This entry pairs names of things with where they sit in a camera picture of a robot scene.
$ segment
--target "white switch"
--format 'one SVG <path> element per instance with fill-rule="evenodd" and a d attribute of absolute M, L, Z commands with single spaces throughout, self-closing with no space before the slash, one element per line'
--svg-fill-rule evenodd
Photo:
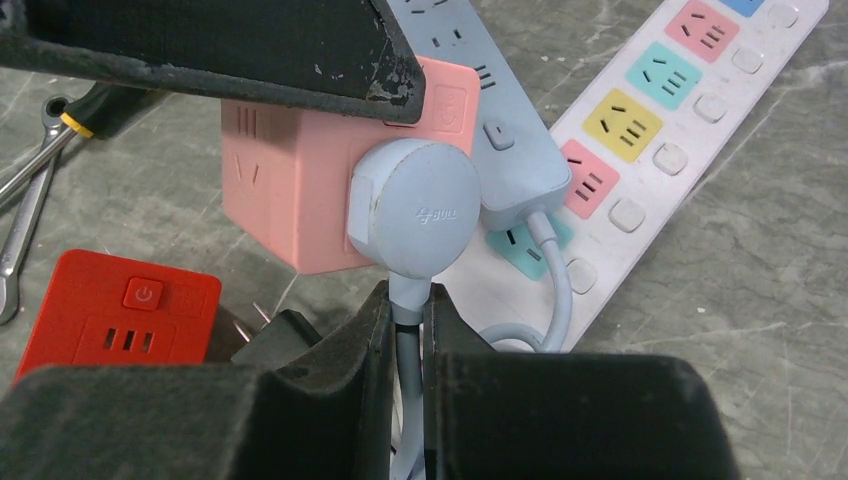
<path fill-rule="evenodd" d="M 610 210 L 610 221 L 625 233 L 632 233 L 645 221 L 645 210 L 633 200 L 625 198 Z"/>
<path fill-rule="evenodd" d="M 742 47 L 735 55 L 733 55 L 733 64 L 736 65 L 739 70 L 753 75 L 759 72 L 760 67 L 763 66 L 763 56 L 750 48 Z"/>
<path fill-rule="evenodd" d="M 672 177 L 680 173 L 689 163 L 689 155 L 673 143 L 666 143 L 654 154 L 654 165 Z"/>
<path fill-rule="evenodd" d="M 571 289 L 578 295 L 583 295 L 595 285 L 598 280 L 598 272 L 582 258 L 576 258 L 568 264 L 568 278 L 571 280 Z"/>
<path fill-rule="evenodd" d="M 786 4 L 778 4 L 771 7 L 769 16 L 772 21 L 783 28 L 792 28 L 798 21 L 798 10 Z"/>
<path fill-rule="evenodd" d="M 695 103 L 695 113 L 710 123 L 718 123 L 727 113 L 727 102 L 718 95 L 708 93 Z"/>

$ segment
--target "power strip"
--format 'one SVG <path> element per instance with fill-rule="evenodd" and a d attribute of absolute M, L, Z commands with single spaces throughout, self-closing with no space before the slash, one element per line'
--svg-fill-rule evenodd
<path fill-rule="evenodd" d="M 555 212 L 571 172 L 533 103 L 468 0 L 389 0 L 416 55 L 471 67 L 480 77 L 471 161 L 480 220 L 489 230 L 523 223 L 528 207 Z"/>
<path fill-rule="evenodd" d="M 566 208 L 555 214 L 572 229 L 564 255 L 574 317 L 564 351 L 828 6 L 827 0 L 667 0 L 551 128 L 574 174 Z M 547 271 L 544 259 L 534 253 L 521 228 L 487 234 L 481 226 L 436 281 L 478 330 L 518 321 L 546 331 L 553 288 L 539 274 Z"/>

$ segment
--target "white cable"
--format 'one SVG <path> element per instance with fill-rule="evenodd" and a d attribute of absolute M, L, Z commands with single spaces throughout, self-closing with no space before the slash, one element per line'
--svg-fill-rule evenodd
<path fill-rule="evenodd" d="M 505 323 L 486 328 L 480 332 L 480 336 L 490 344 L 502 340 L 520 340 L 530 345 L 535 352 L 559 353 L 568 336 L 574 303 L 568 267 L 560 253 L 556 232 L 543 211 L 534 210 L 527 215 L 527 228 L 548 263 L 554 284 L 554 311 L 548 332 L 543 337 L 528 325 Z"/>

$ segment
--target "light blue cable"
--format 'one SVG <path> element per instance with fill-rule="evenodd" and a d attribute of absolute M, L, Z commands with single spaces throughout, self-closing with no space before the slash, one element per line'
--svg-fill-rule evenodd
<path fill-rule="evenodd" d="M 484 329 L 480 336 L 490 344 L 503 340 L 519 340 L 529 345 L 534 352 L 559 353 L 568 337 L 574 308 L 568 267 L 559 250 L 556 232 L 543 211 L 530 213 L 527 216 L 527 227 L 536 246 L 542 250 L 554 284 L 554 312 L 548 333 L 542 335 L 536 329 L 521 323 L 504 323 Z"/>
<path fill-rule="evenodd" d="M 400 445 L 389 469 L 390 480 L 407 480 L 418 458 L 424 454 L 424 380 L 421 365 L 421 338 L 418 325 L 409 325 L 421 318 L 413 312 L 392 305 L 395 321 L 395 342 L 400 393 L 403 402 L 403 428 Z"/>

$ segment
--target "metal tool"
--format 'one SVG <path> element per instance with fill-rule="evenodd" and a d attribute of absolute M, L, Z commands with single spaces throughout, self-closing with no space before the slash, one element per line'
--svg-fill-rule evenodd
<path fill-rule="evenodd" d="M 47 114 L 51 122 L 55 118 L 56 121 L 70 128 L 60 129 L 56 136 L 41 146 L 41 150 L 24 165 L 24 168 L 0 186 L 0 204 L 6 202 L 27 180 L 32 178 L 35 172 L 39 171 L 77 135 L 99 138 L 108 126 L 115 127 L 123 124 L 129 115 L 121 118 L 120 114 L 137 110 L 141 105 L 141 99 L 147 93 L 147 90 L 98 82 L 82 98 L 73 102 L 65 99 L 68 103 L 59 105 L 55 102 L 50 103 L 51 100 L 56 99 L 48 100 L 45 108 L 56 110 L 44 111 L 42 114 Z"/>
<path fill-rule="evenodd" d="M 18 311 L 19 270 L 50 188 L 56 159 L 61 155 L 61 146 L 58 149 L 50 149 L 50 146 L 56 145 L 54 141 L 68 131 L 59 118 L 68 103 L 70 100 L 65 97 L 52 97 L 44 102 L 41 109 L 41 123 L 44 125 L 41 152 L 50 151 L 51 156 L 45 156 L 47 163 L 32 177 L 15 213 L 6 243 L 0 250 L 0 325 L 8 323 Z"/>

